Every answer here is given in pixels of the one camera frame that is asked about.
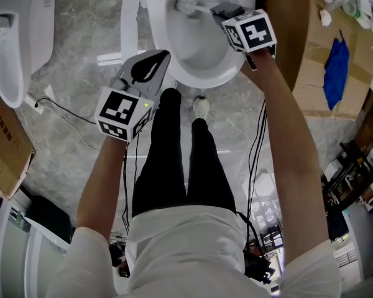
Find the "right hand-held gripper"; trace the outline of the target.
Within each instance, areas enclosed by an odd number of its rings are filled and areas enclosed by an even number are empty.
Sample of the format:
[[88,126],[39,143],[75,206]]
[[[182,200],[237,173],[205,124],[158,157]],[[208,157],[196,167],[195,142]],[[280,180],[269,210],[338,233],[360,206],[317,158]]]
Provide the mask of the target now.
[[213,16],[224,16],[219,22],[230,47],[236,52],[246,54],[251,70],[257,69],[250,53],[266,48],[272,58],[276,57],[277,39],[268,14],[262,9],[232,6],[221,12],[219,6],[210,9]]

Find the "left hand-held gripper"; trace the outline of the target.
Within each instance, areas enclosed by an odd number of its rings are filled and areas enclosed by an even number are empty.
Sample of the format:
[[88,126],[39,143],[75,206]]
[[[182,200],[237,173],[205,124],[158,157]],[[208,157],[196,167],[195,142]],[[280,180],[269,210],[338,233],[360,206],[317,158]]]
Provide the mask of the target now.
[[149,50],[127,59],[99,97],[94,119],[99,131],[131,142],[153,117],[171,54]]

